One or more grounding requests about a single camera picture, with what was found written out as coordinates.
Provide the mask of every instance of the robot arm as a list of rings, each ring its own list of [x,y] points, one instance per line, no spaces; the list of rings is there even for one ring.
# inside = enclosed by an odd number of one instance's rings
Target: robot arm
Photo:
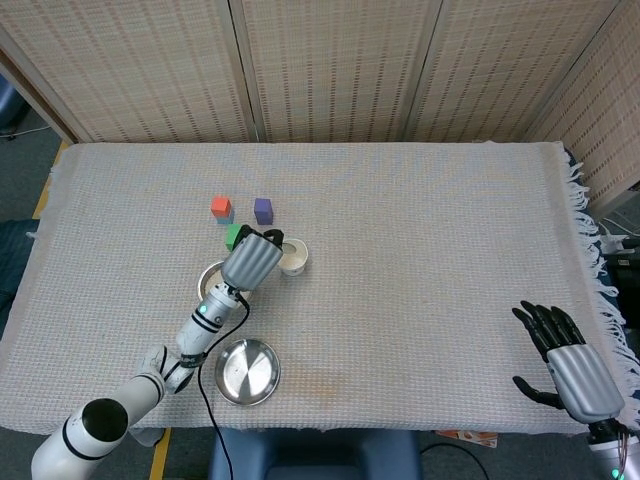
[[[640,480],[638,438],[615,419],[624,399],[596,350],[559,308],[528,302],[522,302],[522,307],[513,313],[547,363],[557,393],[539,392],[523,378],[513,377],[518,389],[534,402],[565,409],[574,420],[589,426],[589,448],[602,478]]]
[[[165,393],[179,393],[205,361],[205,350],[229,318],[240,291],[254,290],[282,257],[279,230],[260,234],[244,225],[222,266],[223,283],[200,302],[176,337],[179,355],[166,346],[145,355],[138,375],[111,396],[76,410],[36,451],[34,480],[86,480],[124,439],[129,427],[155,408]]]

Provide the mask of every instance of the fabric fringe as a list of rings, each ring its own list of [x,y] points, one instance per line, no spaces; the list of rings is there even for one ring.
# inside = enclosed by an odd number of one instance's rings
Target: fabric fringe
[[[601,275],[606,273],[606,262],[598,248],[600,242],[598,226],[584,211],[588,203],[586,193],[589,188],[578,183],[578,179],[582,176],[580,172],[582,163],[572,166],[569,155],[566,156],[566,159],[569,199],[573,207],[573,217],[578,228],[579,239],[583,251],[586,252],[583,258],[587,271],[591,273],[591,286],[597,292],[596,308],[599,320],[604,327],[602,332],[609,342],[614,361],[624,372],[624,379],[618,379],[620,381],[616,382],[627,404],[627,408],[620,414],[619,420],[628,426],[637,427],[640,425],[640,399],[635,398],[634,394],[640,397],[640,362],[627,346],[623,329],[626,323],[625,319],[607,298],[615,298],[618,295],[618,290],[615,287],[605,285],[600,279]]]

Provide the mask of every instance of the purple cube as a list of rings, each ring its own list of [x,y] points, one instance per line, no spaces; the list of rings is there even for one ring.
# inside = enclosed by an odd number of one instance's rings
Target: purple cube
[[[253,213],[256,215],[258,225],[273,224],[273,208],[271,207],[271,200],[268,198],[256,198]]]

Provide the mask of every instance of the small cube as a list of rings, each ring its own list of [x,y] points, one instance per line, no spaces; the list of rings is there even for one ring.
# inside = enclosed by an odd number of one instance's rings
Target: small cube
[[[238,237],[238,233],[240,233],[240,228],[242,228],[242,225],[239,223],[233,223],[229,225],[229,228],[227,229],[227,238],[225,238],[224,244],[230,252],[233,251],[233,244]]]
[[[233,208],[231,208],[227,217],[216,217],[216,221],[218,222],[218,225],[231,225],[233,223],[234,216],[235,212],[233,211]]]
[[[216,218],[227,218],[231,214],[231,200],[229,197],[213,197],[211,213]]]
[[[256,198],[253,213],[256,215],[258,225],[273,224],[273,208],[271,207],[271,200],[268,198]]]

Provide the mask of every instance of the green cube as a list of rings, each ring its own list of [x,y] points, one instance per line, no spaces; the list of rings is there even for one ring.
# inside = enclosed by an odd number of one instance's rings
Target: green cube
[[[227,246],[227,249],[230,252],[233,250],[233,244],[236,241],[236,237],[238,236],[238,233],[240,233],[241,227],[242,225],[238,223],[232,223],[231,225],[229,225],[229,228],[227,229],[227,238],[225,239],[224,244]]]

